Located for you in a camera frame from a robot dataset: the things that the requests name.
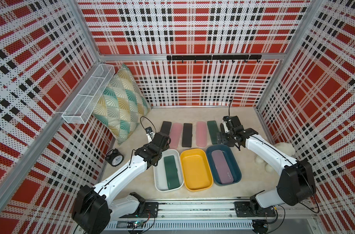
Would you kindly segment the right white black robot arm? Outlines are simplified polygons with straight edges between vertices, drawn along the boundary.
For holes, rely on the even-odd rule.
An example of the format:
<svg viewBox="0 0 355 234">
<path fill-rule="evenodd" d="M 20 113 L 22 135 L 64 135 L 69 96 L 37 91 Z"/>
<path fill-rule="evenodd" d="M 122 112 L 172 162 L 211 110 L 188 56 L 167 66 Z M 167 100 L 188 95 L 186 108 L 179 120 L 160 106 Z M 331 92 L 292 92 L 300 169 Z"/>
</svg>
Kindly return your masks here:
<svg viewBox="0 0 355 234">
<path fill-rule="evenodd" d="M 315 195 L 313 169 L 307 159 L 298 161 L 282 153 L 254 129 L 245 129 L 237 116 L 224 116 L 222 121 L 221 132 L 217 134 L 219 143 L 253 151 L 279 175 L 275 189 L 250 197 L 250 211 L 254 215 L 276 205 L 294 206 Z"/>
</svg>

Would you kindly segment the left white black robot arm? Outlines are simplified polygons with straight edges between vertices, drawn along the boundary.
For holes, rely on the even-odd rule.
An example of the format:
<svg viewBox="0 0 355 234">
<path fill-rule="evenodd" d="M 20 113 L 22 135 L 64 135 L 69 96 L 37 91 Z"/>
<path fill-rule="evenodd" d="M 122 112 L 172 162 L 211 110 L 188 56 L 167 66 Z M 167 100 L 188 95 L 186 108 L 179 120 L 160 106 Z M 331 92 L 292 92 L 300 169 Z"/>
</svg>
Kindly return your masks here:
<svg viewBox="0 0 355 234">
<path fill-rule="evenodd" d="M 112 217 L 134 214 L 142 201 L 137 193 L 123 199 L 116 196 L 137 176 L 157 166 L 162 153 L 169 148 L 170 137 L 158 132 L 148 143 L 138 148 L 130 161 L 104 181 L 83 186 L 74 201 L 72 219 L 87 234 L 100 234 Z"/>
</svg>

